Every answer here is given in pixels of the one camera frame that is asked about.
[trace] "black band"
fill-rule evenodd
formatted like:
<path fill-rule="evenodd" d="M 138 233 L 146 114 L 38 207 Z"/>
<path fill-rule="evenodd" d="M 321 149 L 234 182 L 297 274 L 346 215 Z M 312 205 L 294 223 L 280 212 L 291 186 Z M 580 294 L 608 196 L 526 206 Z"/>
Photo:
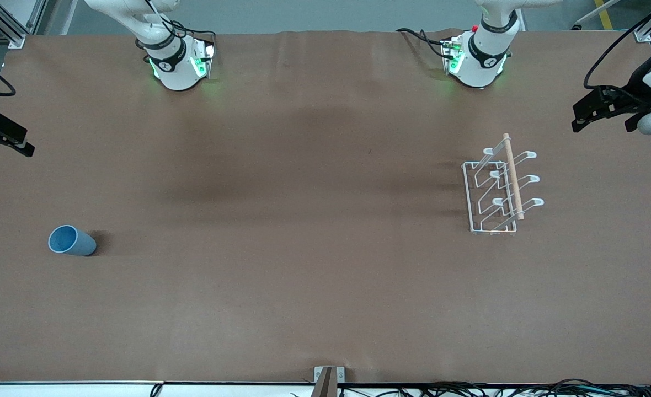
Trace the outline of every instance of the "black band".
<path fill-rule="evenodd" d="M 497 55 L 490 55 L 489 53 L 484 53 L 480 51 L 479 48 L 475 45 L 475 34 L 470 36 L 470 40 L 467 42 L 467 47 L 470 50 L 470 55 L 472 55 L 473 58 L 476 58 L 477 61 L 480 62 L 480 67 L 482 68 L 494 68 L 497 63 L 504 58 L 505 54 L 507 53 L 507 50 L 509 50 L 509 47 L 507 47 L 507 50 L 504 50 L 502 53 L 498 53 Z"/>
<path fill-rule="evenodd" d="M 154 65 L 161 69 L 161 71 L 174 71 L 176 69 L 176 65 L 183 60 L 184 56 L 186 56 L 186 42 L 184 40 L 181 40 L 181 47 L 179 48 L 174 55 L 169 56 L 168 58 L 164 58 L 163 60 L 159 60 L 159 58 L 154 58 L 153 56 L 150 56 L 149 58 L 151 59 L 152 63 Z"/>
<path fill-rule="evenodd" d="M 517 22 L 517 10 L 513 10 L 512 13 L 509 14 L 509 22 L 507 22 L 507 25 L 503 26 L 502 28 L 488 25 L 487 23 L 485 23 L 485 18 L 482 18 L 482 20 L 480 20 L 480 26 L 484 30 L 487 30 L 488 32 L 505 33 L 507 30 L 510 30 L 516 22 Z"/>
<path fill-rule="evenodd" d="M 139 42 L 139 44 L 141 44 L 142 47 L 144 47 L 144 50 L 161 50 L 161 48 L 169 47 L 171 42 L 174 41 L 174 38 L 176 38 L 176 36 L 174 36 L 175 33 L 176 33 L 176 29 L 174 29 L 174 31 L 171 33 L 171 35 L 169 35 L 169 37 L 166 38 L 166 40 L 156 44 L 147 44 L 144 42 Z"/>

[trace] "wooden dowel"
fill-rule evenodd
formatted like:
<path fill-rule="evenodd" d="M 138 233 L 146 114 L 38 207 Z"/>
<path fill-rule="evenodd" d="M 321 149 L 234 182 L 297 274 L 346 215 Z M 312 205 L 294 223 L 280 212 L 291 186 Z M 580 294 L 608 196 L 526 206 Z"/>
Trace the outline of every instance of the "wooden dowel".
<path fill-rule="evenodd" d="M 514 195 L 514 208 L 517 213 L 517 219 L 524 221 L 524 211 L 522 210 L 522 196 L 519 192 L 519 181 L 517 181 L 517 168 L 514 165 L 514 155 L 512 154 L 512 143 L 509 134 L 502 135 L 504 138 L 504 150 L 507 152 L 507 168 L 509 168 L 509 178 L 512 179 L 512 194 Z"/>

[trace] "white wire rack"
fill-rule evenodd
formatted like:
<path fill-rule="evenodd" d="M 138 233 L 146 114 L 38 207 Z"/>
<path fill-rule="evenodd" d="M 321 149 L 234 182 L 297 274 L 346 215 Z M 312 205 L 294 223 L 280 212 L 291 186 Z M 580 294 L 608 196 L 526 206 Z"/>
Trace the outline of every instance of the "white wire rack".
<path fill-rule="evenodd" d="M 536 158 L 537 153 L 525 151 L 515 157 L 510 141 L 505 133 L 497 146 L 482 150 L 480 161 L 462 163 L 470 232 L 474 234 L 513 235 L 517 232 L 517 221 L 523 221 L 527 211 L 544 205 L 541 198 L 522 201 L 520 193 L 541 178 L 532 174 L 517 177 L 517 166 Z M 503 149 L 506 161 L 495 160 Z"/>

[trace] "brown table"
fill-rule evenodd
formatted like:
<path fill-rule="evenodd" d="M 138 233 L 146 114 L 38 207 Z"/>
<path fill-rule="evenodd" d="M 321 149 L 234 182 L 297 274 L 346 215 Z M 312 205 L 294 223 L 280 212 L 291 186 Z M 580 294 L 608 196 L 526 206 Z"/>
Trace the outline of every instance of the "brown table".
<path fill-rule="evenodd" d="M 0 146 L 0 380 L 651 383 L 651 137 L 570 132 L 616 36 L 522 33 L 485 90 L 396 33 L 225 36 L 182 93 L 131 36 L 28 38 L 0 99 L 37 147 Z M 504 132 L 547 204 L 475 236 L 460 163 Z M 64 223 L 98 253 L 51 253 Z"/>

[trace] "brown tabletop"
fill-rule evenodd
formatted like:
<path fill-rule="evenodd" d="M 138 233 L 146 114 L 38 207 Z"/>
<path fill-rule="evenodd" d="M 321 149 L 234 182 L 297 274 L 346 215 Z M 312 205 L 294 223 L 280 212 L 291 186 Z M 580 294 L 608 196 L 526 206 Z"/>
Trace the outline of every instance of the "brown tabletop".
<path fill-rule="evenodd" d="M 0 380 L 651 383 L 651 137 L 570 132 L 617 36 L 522 33 L 485 90 L 396 33 L 225 36 L 182 93 L 131 36 L 29 37 L 0 98 L 36 145 L 0 146 Z M 476 236 L 460 164 L 505 132 L 546 205 Z M 48 250 L 66 223 L 94 256 Z"/>

